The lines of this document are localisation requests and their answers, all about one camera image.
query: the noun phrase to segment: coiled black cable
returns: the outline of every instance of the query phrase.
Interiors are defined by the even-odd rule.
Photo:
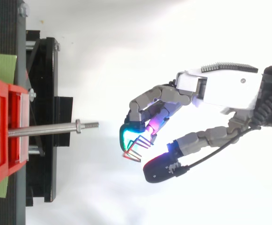
[[[267,67],[264,70],[264,74],[272,75],[272,66]],[[269,117],[272,116],[272,94],[254,111],[254,115],[251,118],[249,126],[253,129],[265,125],[268,122]]]

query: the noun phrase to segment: white wall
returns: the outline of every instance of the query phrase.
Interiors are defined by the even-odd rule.
[[[29,225],[272,224],[272,129],[187,174],[159,184],[121,157],[118,133],[130,100],[176,73],[208,62],[272,65],[272,0],[26,0],[27,29],[55,37],[59,95],[73,120],[99,130],[72,134],[58,150],[57,198],[35,199]],[[158,144],[226,125],[217,109],[181,109]],[[204,156],[207,148],[184,163]]]

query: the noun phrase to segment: wire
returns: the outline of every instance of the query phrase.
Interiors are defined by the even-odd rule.
[[[175,79],[173,81],[170,81],[169,83],[167,84],[163,84],[163,86],[170,86],[170,87],[173,87],[173,88],[176,88],[176,85],[175,85]]]
[[[227,146],[229,146],[232,142],[236,141],[238,138],[244,136],[245,134],[249,133],[250,131],[253,131],[253,130],[256,130],[256,129],[259,129],[258,127],[256,128],[249,128],[241,133],[239,133],[237,136],[233,137],[232,139],[230,139],[228,142],[226,142],[224,145],[222,145],[220,148],[218,148],[216,151],[212,152],[211,154],[207,155],[206,157],[198,160],[197,162],[187,166],[188,169],[191,169],[201,163],[203,163],[204,161],[208,160],[210,157],[218,154],[219,152],[221,152],[223,149],[225,149]]]

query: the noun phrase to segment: gray plastic link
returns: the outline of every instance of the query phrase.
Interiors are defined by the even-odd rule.
[[[181,95],[178,89],[170,86],[158,86],[162,90],[162,95],[159,100],[167,103],[180,103],[182,105],[189,105],[192,102],[192,96]]]
[[[158,105],[160,107],[160,110],[165,106],[164,108],[167,109],[167,111],[169,112],[169,114],[163,118],[164,120],[166,117],[170,117],[171,115],[173,115],[183,105],[189,105],[192,101],[192,96],[181,95],[178,89],[174,87],[164,85],[155,86],[151,90],[146,91],[145,93],[141,94],[130,102],[130,121],[143,121],[150,116],[153,117],[151,112],[155,113],[157,108],[152,107],[149,110],[149,107],[153,106],[153,104],[157,104],[155,102],[156,100],[160,100],[165,103],[164,105]]]
[[[142,95],[136,97],[133,101],[138,104],[139,110],[143,110],[146,107],[152,105],[155,99],[160,98],[161,94],[161,90],[156,86],[151,90],[143,93]]]
[[[180,103],[165,103],[149,122],[154,132],[157,133],[167,123],[169,117],[175,114],[181,107]]]
[[[208,142],[205,138],[199,138],[197,133],[189,133],[181,138],[177,139],[178,146],[184,156],[196,153],[201,148],[208,146]]]

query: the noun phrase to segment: screw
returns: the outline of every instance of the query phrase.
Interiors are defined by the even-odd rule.
[[[28,6],[28,4],[22,3],[18,8],[18,14],[23,18],[28,17],[29,16],[29,6]]]
[[[56,44],[55,44],[55,50],[56,50],[57,52],[59,52],[59,51],[61,50],[60,43],[56,43]]]
[[[34,92],[34,89],[29,90],[29,101],[33,102],[34,98],[36,98],[37,94]]]

